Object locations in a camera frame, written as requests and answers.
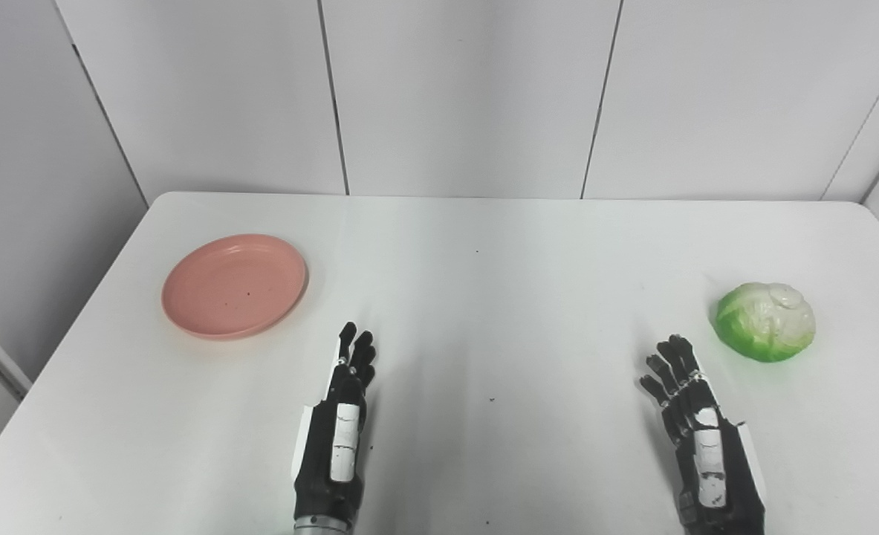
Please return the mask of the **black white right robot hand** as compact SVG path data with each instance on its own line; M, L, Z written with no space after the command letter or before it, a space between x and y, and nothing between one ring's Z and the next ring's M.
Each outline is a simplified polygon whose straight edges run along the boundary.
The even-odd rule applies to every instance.
M746 424L724 416L686 338L670 335L656 349L644 360L651 373L638 382L675 448L681 525L688 534L762 534L765 504Z

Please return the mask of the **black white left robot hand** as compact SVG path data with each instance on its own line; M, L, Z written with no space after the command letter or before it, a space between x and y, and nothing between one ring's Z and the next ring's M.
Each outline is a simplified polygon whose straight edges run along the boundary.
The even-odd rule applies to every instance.
M370 331L347 322L322 400L309 411L303 453L293 482L294 530L348 534L362 504L357 471L367 417L366 390L375 376L377 349Z

